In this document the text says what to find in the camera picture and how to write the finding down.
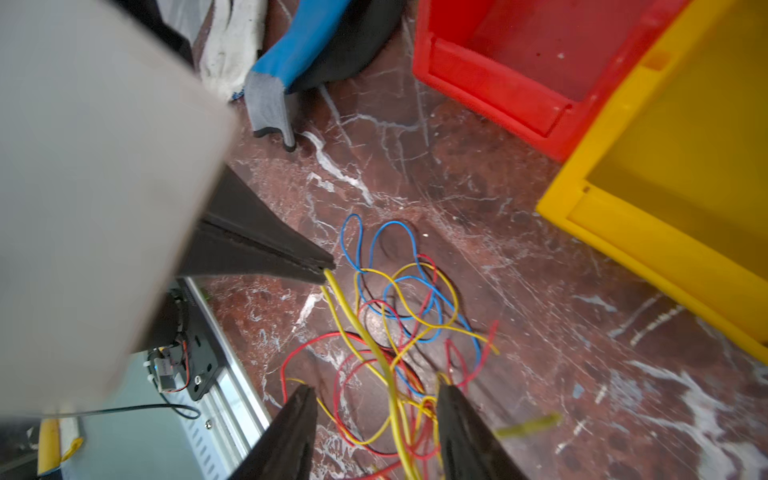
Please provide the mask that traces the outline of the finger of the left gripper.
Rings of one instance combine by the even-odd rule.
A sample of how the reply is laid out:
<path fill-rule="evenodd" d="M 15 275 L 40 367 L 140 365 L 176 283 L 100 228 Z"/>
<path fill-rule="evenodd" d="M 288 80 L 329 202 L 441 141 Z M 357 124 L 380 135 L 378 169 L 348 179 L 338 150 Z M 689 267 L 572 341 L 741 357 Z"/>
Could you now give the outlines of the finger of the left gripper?
<path fill-rule="evenodd" d="M 178 276 L 263 275 L 323 284 L 333 259 L 292 258 L 279 251 L 251 248 L 222 239 L 194 239 L 177 267 Z"/>
<path fill-rule="evenodd" d="M 283 222 L 229 166 L 224 167 L 202 220 L 299 263 L 334 263 L 330 253 Z"/>

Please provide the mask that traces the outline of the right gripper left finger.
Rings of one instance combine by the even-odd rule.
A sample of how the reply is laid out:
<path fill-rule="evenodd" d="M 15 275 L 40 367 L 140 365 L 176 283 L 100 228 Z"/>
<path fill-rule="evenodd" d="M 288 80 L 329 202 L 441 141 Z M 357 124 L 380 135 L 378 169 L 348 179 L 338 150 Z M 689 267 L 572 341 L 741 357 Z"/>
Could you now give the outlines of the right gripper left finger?
<path fill-rule="evenodd" d="M 315 389 L 300 385 L 229 479 L 309 479 L 317 410 Z"/>

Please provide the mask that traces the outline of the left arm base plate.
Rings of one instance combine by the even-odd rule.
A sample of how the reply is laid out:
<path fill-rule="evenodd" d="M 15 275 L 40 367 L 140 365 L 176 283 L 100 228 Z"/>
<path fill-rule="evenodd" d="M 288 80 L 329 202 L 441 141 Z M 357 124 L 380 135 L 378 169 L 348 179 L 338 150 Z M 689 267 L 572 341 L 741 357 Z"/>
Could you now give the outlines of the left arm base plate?
<path fill-rule="evenodd" d="M 155 388 L 163 395 L 187 393 L 200 400 L 225 366 L 202 293 L 186 278 L 171 282 L 139 350 Z"/>

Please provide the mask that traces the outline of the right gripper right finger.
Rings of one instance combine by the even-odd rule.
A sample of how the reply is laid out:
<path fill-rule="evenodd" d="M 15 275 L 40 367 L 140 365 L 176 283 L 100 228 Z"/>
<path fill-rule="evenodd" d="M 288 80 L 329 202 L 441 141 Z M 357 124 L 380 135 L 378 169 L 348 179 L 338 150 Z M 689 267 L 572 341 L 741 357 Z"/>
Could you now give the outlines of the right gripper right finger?
<path fill-rule="evenodd" d="M 526 479 L 457 386 L 440 386 L 437 420 L 446 479 Z"/>

